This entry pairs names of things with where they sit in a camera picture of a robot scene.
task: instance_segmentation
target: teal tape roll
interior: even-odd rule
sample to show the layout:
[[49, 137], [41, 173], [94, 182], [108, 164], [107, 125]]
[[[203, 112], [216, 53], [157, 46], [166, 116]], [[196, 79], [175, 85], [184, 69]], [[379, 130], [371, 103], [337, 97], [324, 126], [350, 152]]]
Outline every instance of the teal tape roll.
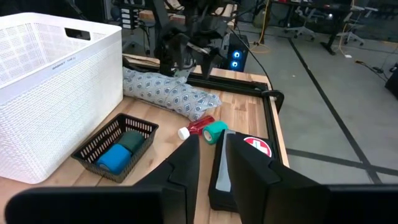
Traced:
[[203, 137], [205, 137], [208, 144], [214, 144], [224, 129], [228, 129], [228, 125], [224, 121], [216, 121], [203, 129]]
[[138, 131], [127, 131], [123, 133], [118, 144], [128, 149], [132, 154], [136, 153], [139, 147], [144, 143], [145, 138]]

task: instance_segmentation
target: blue light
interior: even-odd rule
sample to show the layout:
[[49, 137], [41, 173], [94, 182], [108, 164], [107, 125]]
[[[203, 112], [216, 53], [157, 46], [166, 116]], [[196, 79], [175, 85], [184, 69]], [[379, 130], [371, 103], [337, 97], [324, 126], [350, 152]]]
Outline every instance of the blue light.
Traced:
[[239, 67], [239, 63], [238, 63], [237, 61], [232, 61], [232, 62], [231, 62], [231, 68], [232, 68], [232, 69], [238, 68], [238, 67]]
[[242, 52], [240, 52], [240, 51], [238, 51], [238, 50], [235, 50], [233, 53], [232, 53], [232, 58], [234, 58], [234, 59], [240, 59], [242, 57]]

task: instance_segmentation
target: blue patterned cushion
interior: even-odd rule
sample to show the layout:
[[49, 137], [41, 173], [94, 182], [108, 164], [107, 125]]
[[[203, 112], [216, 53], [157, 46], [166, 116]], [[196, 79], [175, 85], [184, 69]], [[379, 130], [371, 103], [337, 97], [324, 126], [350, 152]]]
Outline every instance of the blue patterned cushion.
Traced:
[[167, 77], [159, 73], [141, 73], [123, 67], [123, 93], [173, 110], [194, 121], [208, 108], [222, 104], [217, 95], [185, 84], [185, 77]]

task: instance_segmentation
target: red and white sticker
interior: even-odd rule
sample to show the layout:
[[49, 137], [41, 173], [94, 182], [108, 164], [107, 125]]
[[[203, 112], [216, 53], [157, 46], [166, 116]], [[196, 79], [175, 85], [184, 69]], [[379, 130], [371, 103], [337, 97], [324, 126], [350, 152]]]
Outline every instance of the red and white sticker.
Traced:
[[254, 137], [247, 137], [243, 140], [252, 145], [253, 147], [255, 147], [256, 149], [263, 152], [268, 157], [272, 156], [271, 148], [268, 146], [268, 144], [265, 141]]

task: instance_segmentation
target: white bottle cap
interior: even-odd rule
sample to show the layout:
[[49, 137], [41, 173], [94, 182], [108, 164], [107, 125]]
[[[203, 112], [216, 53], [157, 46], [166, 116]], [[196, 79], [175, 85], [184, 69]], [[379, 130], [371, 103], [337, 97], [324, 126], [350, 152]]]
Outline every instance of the white bottle cap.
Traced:
[[189, 137], [189, 130], [186, 127], [180, 128], [178, 131], [178, 136], [181, 140], [186, 140]]

